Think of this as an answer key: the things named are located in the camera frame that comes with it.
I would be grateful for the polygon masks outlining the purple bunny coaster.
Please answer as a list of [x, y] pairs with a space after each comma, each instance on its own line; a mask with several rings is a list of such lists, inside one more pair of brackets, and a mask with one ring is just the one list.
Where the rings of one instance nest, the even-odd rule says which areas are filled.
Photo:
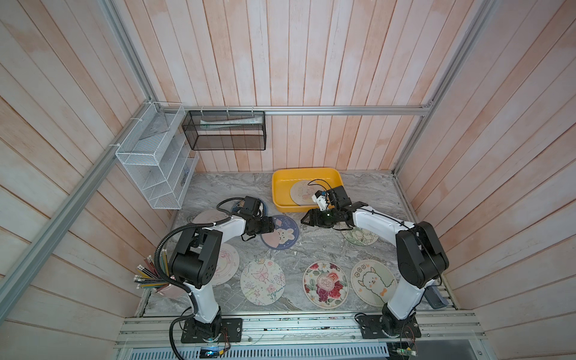
[[262, 234], [262, 242], [271, 249], [284, 251], [294, 246], [300, 235], [299, 225], [286, 215], [272, 216], [274, 231]]

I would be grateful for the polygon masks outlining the yellow plastic storage box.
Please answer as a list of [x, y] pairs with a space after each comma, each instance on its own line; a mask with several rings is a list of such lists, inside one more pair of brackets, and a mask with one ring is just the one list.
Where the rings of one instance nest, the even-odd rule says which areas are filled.
[[279, 169], [274, 172], [271, 184], [273, 203], [279, 212], [306, 213], [308, 210], [318, 208], [317, 204], [296, 205], [290, 198], [291, 187], [301, 180], [310, 180], [310, 182], [323, 186], [325, 190], [344, 185], [340, 173], [336, 169], [328, 167]]

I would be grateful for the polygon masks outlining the cream pink drawing coaster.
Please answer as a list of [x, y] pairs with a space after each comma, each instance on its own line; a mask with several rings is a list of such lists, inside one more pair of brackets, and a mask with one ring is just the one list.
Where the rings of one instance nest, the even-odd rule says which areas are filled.
[[289, 195], [292, 201], [298, 206], [315, 206], [313, 196], [316, 192], [323, 192], [325, 188], [320, 184], [315, 184], [310, 180], [297, 181], [290, 189]]

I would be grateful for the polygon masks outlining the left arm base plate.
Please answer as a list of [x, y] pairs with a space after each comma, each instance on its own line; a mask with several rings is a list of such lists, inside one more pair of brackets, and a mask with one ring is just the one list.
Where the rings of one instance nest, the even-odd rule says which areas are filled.
[[213, 342], [238, 343], [242, 340], [243, 319], [217, 318], [213, 323], [204, 323], [195, 319], [184, 321], [181, 335], [183, 344], [201, 344]]

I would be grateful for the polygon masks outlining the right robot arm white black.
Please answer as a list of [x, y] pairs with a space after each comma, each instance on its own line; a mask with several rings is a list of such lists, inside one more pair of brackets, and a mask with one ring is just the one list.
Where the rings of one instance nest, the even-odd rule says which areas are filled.
[[448, 306], [437, 282], [449, 260], [434, 227], [428, 222], [411, 223], [378, 212], [363, 202], [360, 207], [313, 208], [301, 224], [331, 229], [344, 223], [348, 230], [359, 228], [375, 233], [396, 247], [400, 281], [391, 300], [382, 309], [382, 332], [398, 338], [413, 323], [423, 299], [434, 309]]

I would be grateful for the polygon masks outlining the red roses floral coaster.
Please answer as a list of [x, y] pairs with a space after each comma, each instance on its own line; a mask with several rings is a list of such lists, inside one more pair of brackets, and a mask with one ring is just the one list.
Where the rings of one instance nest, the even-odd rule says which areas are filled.
[[317, 261], [309, 265], [304, 271], [302, 286], [308, 300], [325, 310], [342, 306], [350, 292], [350, 282], [345, 271], [328, 261]]

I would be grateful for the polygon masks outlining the green flowers pattern coaster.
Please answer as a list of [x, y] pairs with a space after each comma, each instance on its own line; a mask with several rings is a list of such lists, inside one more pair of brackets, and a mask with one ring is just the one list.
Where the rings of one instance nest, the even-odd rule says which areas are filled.
[[380, 238], [374, 232], [359, 227], [345, 229], [341, 234], [347, 242], [355, 246], [369, 246], [377, 242]]

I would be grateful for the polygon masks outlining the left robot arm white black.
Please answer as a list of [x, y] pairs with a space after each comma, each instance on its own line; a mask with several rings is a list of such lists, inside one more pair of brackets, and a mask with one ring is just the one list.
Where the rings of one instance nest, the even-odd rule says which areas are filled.
[[167, 270], [158, 270], [160, 279], [183, 290], [192, 306], [193, 313], [180, 316], [183, 322], [195, 331], [195, 336], [211, 341], [221, 333], [221, 308], [215, 300], [212, 279], [215, 275], [221, 246], [235, 237], [271, 233], [275, 224], [271, 217], [241, 217], [231, 215], [212, 223], [188, 223], [170, 231], [160, 240], [153, 262], [159, 267], [163, 250], [168, 241], [180, 235], [168, 262]]

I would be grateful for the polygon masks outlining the alpaca cartoon coaster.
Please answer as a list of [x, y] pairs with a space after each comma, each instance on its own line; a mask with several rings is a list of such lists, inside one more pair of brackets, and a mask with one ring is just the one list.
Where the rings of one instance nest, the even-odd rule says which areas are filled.
[[395, 294], [397, 281], [381, 262], [366, 259], [352, 267], [351, 281], [355, 294], [370, 306], [382, 308]]

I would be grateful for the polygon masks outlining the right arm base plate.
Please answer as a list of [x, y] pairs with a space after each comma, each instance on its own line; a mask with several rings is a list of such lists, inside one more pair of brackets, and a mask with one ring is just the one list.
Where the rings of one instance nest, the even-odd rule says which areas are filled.
[[384, 315], [357, 313], [354, 320], [361, 330], [363, 339], [396, 338], [399, 340], [400, 337], [414, 339], [422, 336], [414, 314], [406, 319], [397, 320]]

